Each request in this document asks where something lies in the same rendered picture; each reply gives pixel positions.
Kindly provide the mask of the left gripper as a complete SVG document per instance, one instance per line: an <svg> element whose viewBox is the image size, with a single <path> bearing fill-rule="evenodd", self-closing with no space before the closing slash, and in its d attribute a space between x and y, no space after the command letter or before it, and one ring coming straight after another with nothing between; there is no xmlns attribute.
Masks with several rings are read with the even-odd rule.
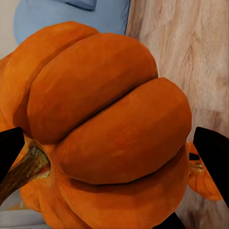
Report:
<svg viewBox="0 0 229 229"><path fill-rule="evenodd" d="M189 160L199 160L199 155L189 153Z"/></svg>

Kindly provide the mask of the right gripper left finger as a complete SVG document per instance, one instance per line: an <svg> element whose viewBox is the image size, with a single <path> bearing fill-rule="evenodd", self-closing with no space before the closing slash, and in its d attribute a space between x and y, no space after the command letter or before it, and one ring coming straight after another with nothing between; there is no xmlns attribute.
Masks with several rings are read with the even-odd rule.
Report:
<svg viewBox="0 0 229 229"><path fill-rule="evenodd" d="M25 145L20 127L0 132L0 184Z"/></svg>

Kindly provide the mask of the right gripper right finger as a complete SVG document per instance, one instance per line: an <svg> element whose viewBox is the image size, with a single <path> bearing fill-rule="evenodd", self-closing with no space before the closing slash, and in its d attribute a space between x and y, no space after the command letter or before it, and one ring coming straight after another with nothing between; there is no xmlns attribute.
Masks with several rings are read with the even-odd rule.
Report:
<svg viewBox="0 0 229 229"><path fill-rule="evenodd" d="M229 208L229 139L214 130L197 127L193 142Z"/></svg>

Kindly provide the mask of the pumpkin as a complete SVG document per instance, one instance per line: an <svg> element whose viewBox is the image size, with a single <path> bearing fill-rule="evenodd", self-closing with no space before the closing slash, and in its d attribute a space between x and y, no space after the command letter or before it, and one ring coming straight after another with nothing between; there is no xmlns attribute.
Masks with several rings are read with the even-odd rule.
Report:
<svg viewBox="0 0 229 229"><path fill-rule="evenodd" d="M0 60L0 132L25 145L0 184L52 229L152 229L188 185L192 112L138 40L68 21Z"/></svg>
<svg viewBox="0 0 229 229"><path fill-rule="evenodd" d="M199 155L193 141L189 142L188 149ZM224 199L200 156L199 160L189 160L188 180L189 187L204 198L212 201Z"/></svg>

